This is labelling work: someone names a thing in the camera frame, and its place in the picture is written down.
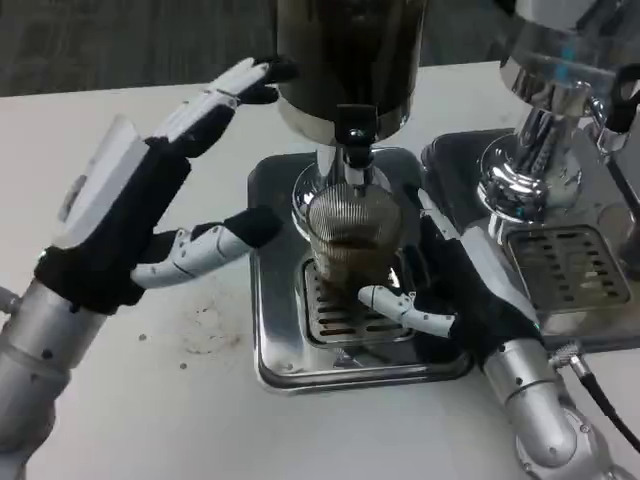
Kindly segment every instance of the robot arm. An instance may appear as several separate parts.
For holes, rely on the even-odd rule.
[[[509,280],[493,241],[475,228],[458,238],[426,193],[419,198],[420,251],[431,284],[400,297],[369,286],[359,292],[360,300],[407,327],[450,338],[473,355],[513,425],[527,473],[545,480],[633,478],[613,464],[602,435],[568,401],[535,311]],[[436,297],[446,305],[431,313]]]
[[[269,242],[280,220],[266,208],[220,223],[154,234],[190,173],[190,160],[224,133],[242,103],[275,101],[269,86],[295,72],[247,59],[183,102],[142,139],[113,122],[60,210],[62,225],[21,298],[2,291],[11,316],[0,333],[0,480],[24,466],[53,428],[54,401],[109,315],[148,288],[191,280]]]

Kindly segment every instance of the white countertop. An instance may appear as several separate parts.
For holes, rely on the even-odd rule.
[[[26,288],[67,187],[115,114],[148,134],[194,91],[0,99],[0,284]],[[419,155],[443,133],[513,126],[522,108],[503,87],[497,64],[422,69],[412,118],[386,143]],[[237,212],[246,206],[247,175],[262,158],[312,145],[289,131],[276,107],[243,107],[224,138],[194,162],[160,226]],[[640,432],[640,353],[590,361],[619,413]],[[640,475],[640,456],[567,376],[616,460]],[[121,309],[57,406],[56,427],[29,464],[30,480],[526,478],[505,417],[477,372],[447,383],[297,397],[264,390],[253,368],[246,259]]]

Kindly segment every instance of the floor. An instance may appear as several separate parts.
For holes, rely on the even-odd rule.
[[[503,22],[430,0],[422,64],[492,57]],[[271,38],[267,0],[0,0],[0,96],[204,82]]]

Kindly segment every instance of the coffee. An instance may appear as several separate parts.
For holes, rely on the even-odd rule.
[[[335,121],[339,104],[378,115],[412,94],[426,0],[277,0],[277,48],[300,75],[282,85],[294,107]]]

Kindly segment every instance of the drip tray grate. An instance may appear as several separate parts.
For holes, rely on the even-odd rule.
[[[540,312],[593,310],[631,300],[618,264],[593,227],[516,230],[506,245]]]
[[[407,340],[412,330],[360,304],[348,303],[329,289],[313,260],[303,267],[308,337],[319,346],[343,347]]]

